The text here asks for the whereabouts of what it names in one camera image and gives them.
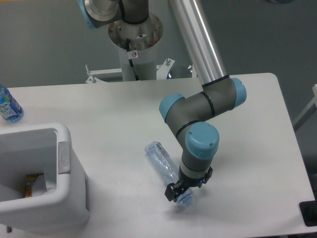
plastic water bottle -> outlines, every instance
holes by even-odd
[[[0,84],[0,115],[8,122],[17,122],[23,117],[23,110],[9,90]]]
[[[162,147],[161,143],[154,141],[145,147],[144,150],[151,160],[154,168],[162,177],[165,186],[172,182],[177,183],[178,167],[175,166],[170,155]],[[177,203],[184,204],[185,206],[191,205],[193,201],[192,193],[192,190],[188,189],[184,194],[178,197]]]

light blue joint cap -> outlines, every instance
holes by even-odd
[[[233,108],[243,104],[247,99],[247,90],[246,87],[242,84],[241,80],[238,78],[232,78],[234,85],[236,86],[236,103],[234,104]]]
[[[181,95],[180,93],[174,93],[174,94],[167,96],[166,98],[164,98],[161,101],[158,109],[159,109],[159,112],[162,115],[162,118],[164,119],[165,122],[166,122],[166,116],[167,116],[169,109],[173,106],[173,104],[176,101],[178,101],[181,98],[184,98],[184,96]]]
[[[83,0],[78,0],[78,4],[79,4],[79,7],[81,9],[81,12],[82,14],[84,15],[84,18],[88,24],[88,27],[90,29],[95,29],[96,27],[93,25],[93,23],[91,22],[91,20],[89,19],[89,16],[87,15],[86,13],[86,10],[85,10],[85,6],[84,6],[84,1]]]
[[[197,122],[186,132],[185,143],[193,156],[201,160],[210,160],[218,150],[219,132],[207,122]]]

white trash bin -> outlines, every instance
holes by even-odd
[[[25,198],[26,175],[43,173],[47,192]],[[0,130],[1,224],[45,232],[83,223],[89,219],[87,181],[63,124]]]

screw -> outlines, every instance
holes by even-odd
[[[169,66],[169,63],[171,63],[172,61],[170,60],[170,58],[166,59],[166,65]]]
[[[90,74],[90,70],[88,69],[88,65],[85,65],[85,66],[86,66],[87,74],[89,75]]]
[[[93,83],[96,83],[96,79],[93,75],[91,75],[91,77],[93,78]]]

white table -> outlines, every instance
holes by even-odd
[[[220,133],[213,175],[195,188],[195,203],[178,210],[144,148],[159,141],[179,164],[181,147],[159,113],[171,93],[201,91],[198,79],[12,88],[25,110],[16,124],[59,121],[89,180],[87,224],[48,237],[259,237],[317,231],[299,203],[313,200],[278,81],[273,74],[238,76],[246,102],[209,123]],[[35,237],[13,229],[1,237]]]

